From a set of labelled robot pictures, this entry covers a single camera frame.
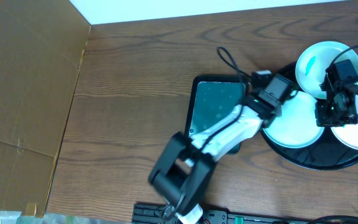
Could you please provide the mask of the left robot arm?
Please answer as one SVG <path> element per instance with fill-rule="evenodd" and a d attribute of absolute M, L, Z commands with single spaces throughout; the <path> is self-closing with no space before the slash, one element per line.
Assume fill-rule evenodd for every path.
<path fill-rule="evenodd" d="M 218 160 L 235 145 L 252 138 L 281 113 L 282 102 L 272 96 L 247 96 L 209 129 L 186 137 L 174 134 L 149 175 L 149 183 L 165 199 L 161 218 L 196 223 Z"/>

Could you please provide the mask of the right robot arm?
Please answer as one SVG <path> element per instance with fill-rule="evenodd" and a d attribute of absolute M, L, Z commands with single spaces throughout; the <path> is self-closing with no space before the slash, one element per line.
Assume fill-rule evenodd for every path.
<path fill-rule="evenodd" d="M 326 101 L 317 102 L 315 116 L 316 124 L 322 127 L 358 124 L 358 79 L 329 84 Z"/>

